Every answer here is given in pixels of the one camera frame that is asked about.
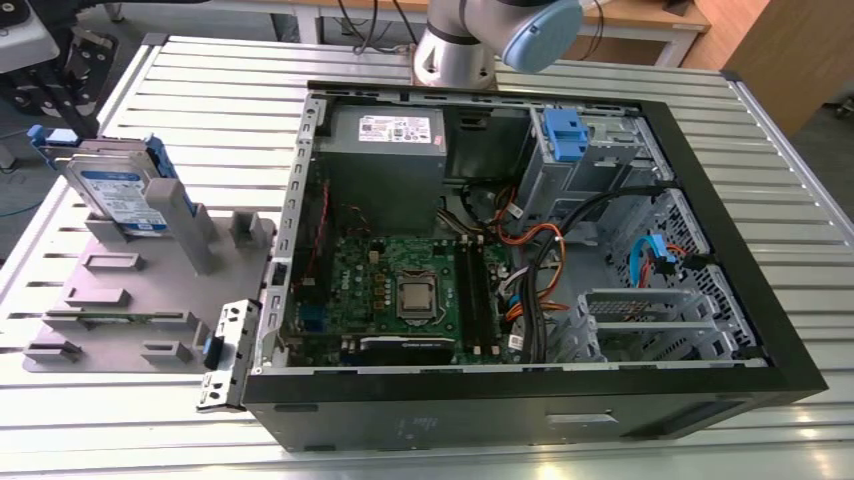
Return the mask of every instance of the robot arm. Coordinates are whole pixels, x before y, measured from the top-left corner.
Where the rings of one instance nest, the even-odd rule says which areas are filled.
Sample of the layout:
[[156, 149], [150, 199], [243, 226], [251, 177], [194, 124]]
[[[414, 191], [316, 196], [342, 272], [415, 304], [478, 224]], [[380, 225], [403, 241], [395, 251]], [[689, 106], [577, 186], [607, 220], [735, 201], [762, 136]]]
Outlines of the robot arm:
[[489, 88], [494, 55], [535, 73], [561, 58], [591, 0], [442, 0], [430, 2], [427, 30], [415, 53], [415, 75], [437, 87]]
[[111, 0], [0, 0], [0, 98], [20, 113], [62, 117], [82, 138], [98, 135], [96, 101], [119, 44], [78, 27], [76, 15], [104, 3]]

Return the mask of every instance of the green motherboard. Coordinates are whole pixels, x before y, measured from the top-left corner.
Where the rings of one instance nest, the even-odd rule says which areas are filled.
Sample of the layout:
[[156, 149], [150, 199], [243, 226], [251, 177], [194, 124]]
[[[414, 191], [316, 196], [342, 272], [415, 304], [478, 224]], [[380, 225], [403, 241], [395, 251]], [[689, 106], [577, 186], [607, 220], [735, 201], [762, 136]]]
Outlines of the green motherboard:
[[[328, 302], [299, 308], [304, 362], [312, 366], [346, 364], [340, 352], [347, 339], [372, 335], [451, 339], [451, 363], [501, 363], [506, 352], [498, 347], [501, 315], [494, 295], [482, 302], [489, 304], [489, 311], [481, 311], [481, 317], [489, 319], [486, 327], [473, 327], [467, 317], [474, 314], [461, 304], [459, 296], [474, 283], [466, 278], [461, 293], [458, 275], [471, 275], [465, 266], [461, 272], [457, 264], [462, 246], [455, 240], [425, 238], [339, 239]], [[507, 275], [506, 250], [501, 245], [478, 246], [477, 250], [486, 277], [478, 280], [494, 292]], [[471, 347], [473, 328], [481, 329], [475, 334], [494, 337], [493, 347]]]

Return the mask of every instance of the open computer tower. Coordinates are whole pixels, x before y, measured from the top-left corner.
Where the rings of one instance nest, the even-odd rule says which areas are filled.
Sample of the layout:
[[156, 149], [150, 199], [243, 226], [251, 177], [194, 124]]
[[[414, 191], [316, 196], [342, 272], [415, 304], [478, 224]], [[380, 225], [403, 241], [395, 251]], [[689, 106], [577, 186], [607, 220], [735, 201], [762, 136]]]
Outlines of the open computer tower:
[[288, 450], [675, 438], [826, 388], [663, 103], [318, 82], [295, 150], [199, 403]]

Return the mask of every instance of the orange wire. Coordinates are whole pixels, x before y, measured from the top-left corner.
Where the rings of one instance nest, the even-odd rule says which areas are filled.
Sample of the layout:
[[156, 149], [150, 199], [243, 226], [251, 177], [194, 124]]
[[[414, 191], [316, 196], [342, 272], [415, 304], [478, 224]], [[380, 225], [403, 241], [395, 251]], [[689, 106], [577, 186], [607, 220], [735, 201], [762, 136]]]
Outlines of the orange wire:
[[669, 243], [667, 244], [667, 250], [673, 250], [678, 253], [681, 253], [682, 255], [687, 255], [689, 252], [685, 248], [682, 248], [679, 245], [674, 244], [674, 243]]
[[[538, 293], [539, 299], [545, 300], [549, 297], [549, 295], [551, 295], [555, 288], [558, 287], [558, 281], [561, 280], [561, 274], [563, 273], [563, 266], [566, 264], [566, 245], [563, 243], [563, 234], [561, 233], [561, 228], [558, 228], [558, 226], [554, 223], [541, 223], [539, 225], [535, 225], [534, 227], [531, 227], [531, 229], [525, 233], [525, 235], [519, 237], [514, 238], [511, 236], [505, 235], [505, 232], [502, 230], [501, 220], [505, 218], [505, 215], [507, 214], [507, 209], [510, 208], [510, 204], [513, 203], [515, 198], [517, 198], [517, 189], [514, 187], [513, 190], [510, 191], [510, 199], [507, 200], [507, 204], [505, 205], [505, 208], [502, 208], [502, 210], [495, 214], [495, 217], [493, 218], [493, 222], [495, 223], [495, 230], [498, 231], [498, 236], [502, 239], [502, 242], [515, 246], [525, 245], [543, 230], [551, 230], [558, 237], [558, 244], [561, 245], [561, 264], [555, 269], [555, 274], [551, 277], [551, 281], [549, 282], [546, 289]], [[553, 303], [553, 302], [543, 302], [542, 305], [545, 310], [569, 310], [570, 308], [566, 305], [561, 305], [559, 303]], [[507, 312], [507, 320], [511, 321], [515, 318], [518, 318], [521, 315], [522, 315], [522, 304], [517, 304], [513, 306], [513, 308]]]
[[[543, 302], [541, 303], [541, 307], [543, 308], [543, 310], [550, 310], [550, 311], [563, 311], [570, 309], [569, 305], [563, 305], [561, 303], [554, 303], [554, 302]], [[522, 316], [522, 307], [519, 306], [519, 304], [517, 304], [514, 305], [514, 308], [511, 308], [510, 311], [507, 312], [507, 321], [513, 322], [521, 316]]]
[[643, 264], [643, 269], [641, 270], [641, 281], [638, 282], [638, 288], [646, 288], [647, 283], [650, 281], [650, 270], [653, 268], [653, 262], [650, 259], [646, 259], [646, 263]]

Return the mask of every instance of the white label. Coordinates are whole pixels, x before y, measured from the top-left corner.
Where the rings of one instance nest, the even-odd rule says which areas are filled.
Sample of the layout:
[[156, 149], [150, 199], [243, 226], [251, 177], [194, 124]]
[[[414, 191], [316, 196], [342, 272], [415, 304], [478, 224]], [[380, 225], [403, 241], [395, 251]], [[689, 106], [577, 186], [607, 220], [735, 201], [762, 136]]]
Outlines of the white label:
[[146, 183], [138, 174], [84, 171], [80, 175], [98, 204], [116, 223], [151, 234], [166, 230], [163, 215], [146, 202]]
[[359, 141], [430, 143], [430, 118], [364, 116], [359, 119]]
[[519, 206], [513, 202], [510, 202], [510, 205], [507, 205], [507, 211], [517, 218], [522, 218], [522, 214], [525, 213]]
[[511, 335], [507, 340], [507, 348], [514, 350], [522, 350], [522, 344], [525, 343], [525, 338], [519, 335]]

